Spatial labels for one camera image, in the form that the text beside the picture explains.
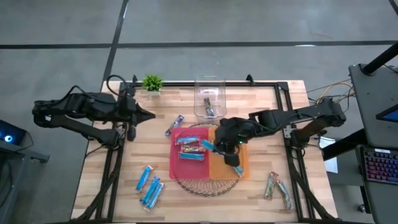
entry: red tray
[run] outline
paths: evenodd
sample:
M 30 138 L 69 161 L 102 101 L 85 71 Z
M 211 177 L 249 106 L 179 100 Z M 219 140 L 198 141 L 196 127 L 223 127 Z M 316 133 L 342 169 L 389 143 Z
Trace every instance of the red tray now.
M 194 161 L 179 159 L 178 153 L 181 146 L 175 146 L 175 140 L 182 137 L 199 136 L 200 139 L 208 140 L 208 128 L 174 128 L 171 135 L 170 144 L 170 169 L 171 179 L 209 179 L 210 164 L 209 152 L 205 152 L 204 161 Z M 199 146 L 199 142 L 191 143 L 192 146 Z

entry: small green plant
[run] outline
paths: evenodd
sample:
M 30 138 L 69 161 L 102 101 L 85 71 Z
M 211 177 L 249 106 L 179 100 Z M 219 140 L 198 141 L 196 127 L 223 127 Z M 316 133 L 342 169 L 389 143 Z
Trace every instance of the small green plant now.
M 157 74 L 146 74 L 142 84 L 148 91 L 159 91 L 163 86 L 163 81 Z

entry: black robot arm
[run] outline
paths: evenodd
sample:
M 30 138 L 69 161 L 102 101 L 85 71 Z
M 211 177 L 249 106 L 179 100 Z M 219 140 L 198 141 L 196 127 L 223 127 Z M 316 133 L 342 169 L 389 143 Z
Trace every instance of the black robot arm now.
M 142 109 L 134 97 L 135 83 L 127 85 L 116 101 L 109 93 L 86 93 L 74 86 L 61 100 L 35 101 L 32 110 L 35 124 L 44 128 L 65 128 L 80 133 L 87 139 L 94 138 L 104 146 L 116 146 L 119 133 L 115 129 L 98 129 L 81 123 L 76 119 L 88 118 L 90 121 L 126 122 L 129 124 L 127 140 L 136 137 L 135 127 L 155 115 Z M 79 88 L 82 93 L 71 93 Z
M 338 103 L 324 99 L 320 104 L 299 108 L 292 111 L 264 110 L 249 114 L 249 119 L 229 118 L 220 121 L 215 133 L 215 151 L 224 155 L 224 161 L 231 166 L 238 166 L 239 157 L 236 148 L 252 138 L 275 134 L 287 124 L 312 120 L 306 127 L 290 133 L 290 145 L 304 147 L 310 136 L 324 128 L 338 127 L 344 124 L 344 115 Z

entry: potted plant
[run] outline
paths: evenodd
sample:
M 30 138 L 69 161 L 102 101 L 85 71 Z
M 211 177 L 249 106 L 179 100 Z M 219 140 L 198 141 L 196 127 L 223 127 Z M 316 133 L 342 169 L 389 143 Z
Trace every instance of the potted plant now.
M 163 80 L 157 76 L 157 74 L 146 74 L 142 85 L 152 95 L 159 95 L 160 88 L 163 86 Z

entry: clear plastic container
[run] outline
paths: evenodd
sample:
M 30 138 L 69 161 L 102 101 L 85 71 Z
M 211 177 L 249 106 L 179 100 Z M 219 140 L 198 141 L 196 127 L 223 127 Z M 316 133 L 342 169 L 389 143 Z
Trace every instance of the clear plastic container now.
M 206 119 L 226 115 L 225 78 L 216 75 L 197 75 L 195 79 L 194 113 Z

